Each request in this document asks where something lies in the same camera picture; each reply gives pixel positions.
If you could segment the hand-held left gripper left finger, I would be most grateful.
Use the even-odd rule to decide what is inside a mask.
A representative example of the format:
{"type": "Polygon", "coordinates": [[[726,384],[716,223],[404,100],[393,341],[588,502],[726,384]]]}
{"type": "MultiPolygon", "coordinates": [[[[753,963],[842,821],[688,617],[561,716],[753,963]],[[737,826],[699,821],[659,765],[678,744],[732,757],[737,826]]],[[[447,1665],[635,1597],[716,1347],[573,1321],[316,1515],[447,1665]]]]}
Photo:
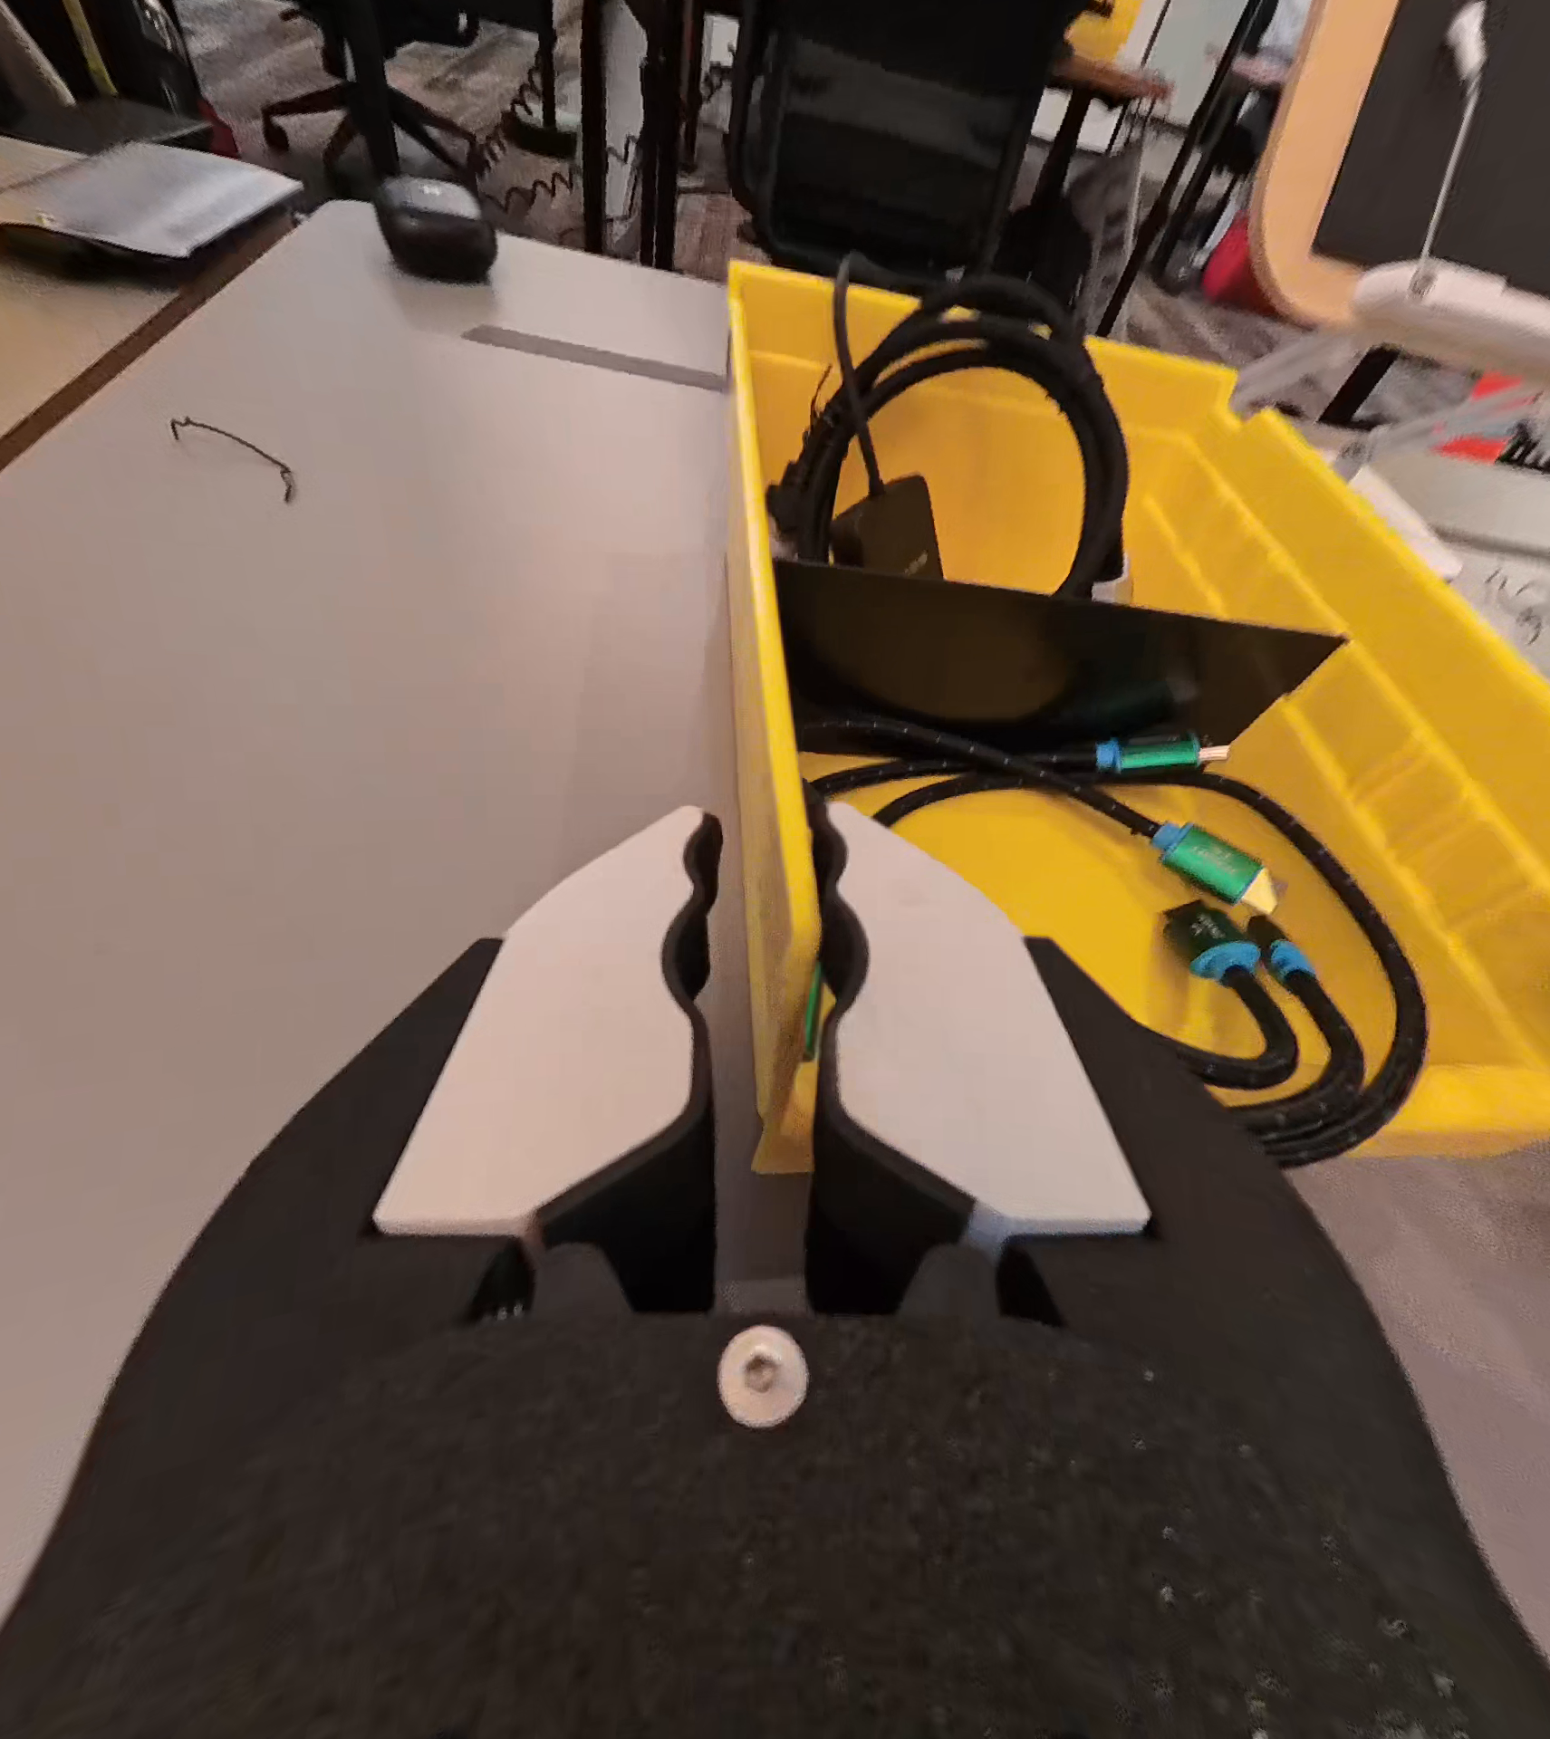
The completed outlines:
{"type": "Polygon", "coordinates": [[[723,821],[674,810],[500,940],[372,1205],[391,1240],[595,1245],[635,1311],[708,1311],[716,1083],[708,980],[723,821]]]}

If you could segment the yellow plastic bin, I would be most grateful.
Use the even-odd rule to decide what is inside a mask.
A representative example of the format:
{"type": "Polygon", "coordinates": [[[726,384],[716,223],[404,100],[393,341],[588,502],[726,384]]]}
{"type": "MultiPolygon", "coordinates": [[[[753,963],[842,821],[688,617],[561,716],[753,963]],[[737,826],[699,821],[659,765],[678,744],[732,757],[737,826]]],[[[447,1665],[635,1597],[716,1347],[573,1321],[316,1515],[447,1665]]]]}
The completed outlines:
{"type": "MultiPolygon", "coordinates": [[[[831,384],[831,281],[767,264],[726,278],[732,529],[726,609],[737,729],[759,1167],[808,1167],[802,1014],[821,948],[798,716],[775,601],[767,482],[831,384]]],[[[1232,744],[1232,779],[1295,818],[1400,937],[1426,1055],[1356,1158],[1499,1158],[1550,1140],[1550,681],[1487,628],[1276,410],[1232,410],[1233,369],[1085,341],[1126,437],[1126,601],[1346,635],[1232,744]]],[[[934,495],[941,573],[1052,595],[1077,545],[1083,460],[1013,378],[932,380],[874,413],[877,460],[934,495]]],[[[1200,826],[1285,883],[1279,924],[1351,1019],[1371,1075],[1392,995],[1303,851],[1233,796],[1162,789],[1144,818],[1200,826]]],[[[1113,821],[1045,796],[976,796],[900,830],[1119,1007],[1188,1040],[1233,1039],[1211,989],[1162,963],[1183,879],[1113,821]]]]}

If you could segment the black bin divider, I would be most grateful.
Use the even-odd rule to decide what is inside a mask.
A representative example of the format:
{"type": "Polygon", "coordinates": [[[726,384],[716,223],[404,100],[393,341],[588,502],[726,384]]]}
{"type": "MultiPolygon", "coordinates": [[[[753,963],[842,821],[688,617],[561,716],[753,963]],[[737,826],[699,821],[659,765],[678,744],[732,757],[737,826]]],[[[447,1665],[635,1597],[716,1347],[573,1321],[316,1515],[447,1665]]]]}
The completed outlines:
{"type": "Polygon", "coordinates": [[[798,721],[904,721],[997,752],[1232,745],[1346,635],[780,557],[798,721]]]}

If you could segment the metal switch box with cable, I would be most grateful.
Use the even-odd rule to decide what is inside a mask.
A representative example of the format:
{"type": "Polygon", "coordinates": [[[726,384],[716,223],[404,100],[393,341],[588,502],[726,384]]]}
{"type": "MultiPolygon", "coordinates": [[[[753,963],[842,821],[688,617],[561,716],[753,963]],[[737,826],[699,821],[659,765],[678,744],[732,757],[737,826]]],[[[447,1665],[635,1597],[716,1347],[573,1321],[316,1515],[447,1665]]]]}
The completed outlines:
{"type": "Polygon", "coordinates": [[[1083,524],[1059,598],[1089,598],[1123,562],[1126,437],[1105,384],[1085,354],[1077,315],[1045,286],[966,270],[914,278],[849,249],[828,294],[835,389],[812,407],[798,455],[767,482],[770,529],[796,557],[821,562],[842,539],[835,519],[883,511],[898,478],[874,450],[874,413],[950,373],[1004,373],[1037,384],[1065,418],[1083,460],[1083,524]],[[852,354],[849,292],[917,292],[914,309],[870,347],[852,354]]]}

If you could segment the black computer mouse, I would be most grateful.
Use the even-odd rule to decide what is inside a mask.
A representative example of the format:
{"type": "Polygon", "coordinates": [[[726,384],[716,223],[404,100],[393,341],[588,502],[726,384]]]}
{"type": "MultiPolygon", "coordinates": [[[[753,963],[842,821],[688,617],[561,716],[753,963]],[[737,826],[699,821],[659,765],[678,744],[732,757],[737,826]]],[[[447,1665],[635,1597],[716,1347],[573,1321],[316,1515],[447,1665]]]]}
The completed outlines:
{"type": "Polygon", "coordinates": [[[500,255],[500,234],[467,185],[391,177],[372,189],[372,223],[393,265],[429,281],[486,281],[500,255]]]}

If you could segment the book stand with black board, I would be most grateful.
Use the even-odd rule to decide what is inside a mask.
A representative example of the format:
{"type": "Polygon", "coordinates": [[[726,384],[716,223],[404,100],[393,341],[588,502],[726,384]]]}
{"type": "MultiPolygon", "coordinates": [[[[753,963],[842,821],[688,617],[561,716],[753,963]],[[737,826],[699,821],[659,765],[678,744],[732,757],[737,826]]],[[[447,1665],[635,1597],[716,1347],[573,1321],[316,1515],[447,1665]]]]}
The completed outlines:
{"type": "MultiPolygon", "coordinates": [[[[1266,305],[1316,329],[1258,373],[1402,354],[1522,380],[1550,436],[1550,0],[1313,5],[1251,206],[1266,305]]],[[[1451,455],[1463,397],[1342,446],[1432,567],[1550,676],[1550,466],[1451,455]]]]}

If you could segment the silver flat pouch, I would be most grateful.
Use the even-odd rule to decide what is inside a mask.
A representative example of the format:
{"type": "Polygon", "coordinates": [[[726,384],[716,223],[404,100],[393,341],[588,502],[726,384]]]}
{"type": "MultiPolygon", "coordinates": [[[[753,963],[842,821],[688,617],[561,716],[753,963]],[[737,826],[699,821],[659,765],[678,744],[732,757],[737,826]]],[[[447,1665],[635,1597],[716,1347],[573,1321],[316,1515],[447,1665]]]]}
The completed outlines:
{"type": "Polygon", "coordinates": [[[183,264],[298,195],[298,181],[261,164],[117,144],[0,189],[0,234],[183,264]]]}

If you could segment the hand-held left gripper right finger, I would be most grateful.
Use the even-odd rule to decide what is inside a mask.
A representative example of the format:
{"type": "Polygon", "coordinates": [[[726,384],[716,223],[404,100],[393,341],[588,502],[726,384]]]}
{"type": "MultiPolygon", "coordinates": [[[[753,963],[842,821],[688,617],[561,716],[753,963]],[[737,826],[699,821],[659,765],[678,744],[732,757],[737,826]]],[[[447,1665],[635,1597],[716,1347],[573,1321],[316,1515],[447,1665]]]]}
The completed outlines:
{"type": "Polygon", "coordinates": [[[821,980],[808,1303],[893,1311],[924,1258],[1144,1233],[1152,1205],[1023,937],[866,812],[812,805],[821,980]]]}

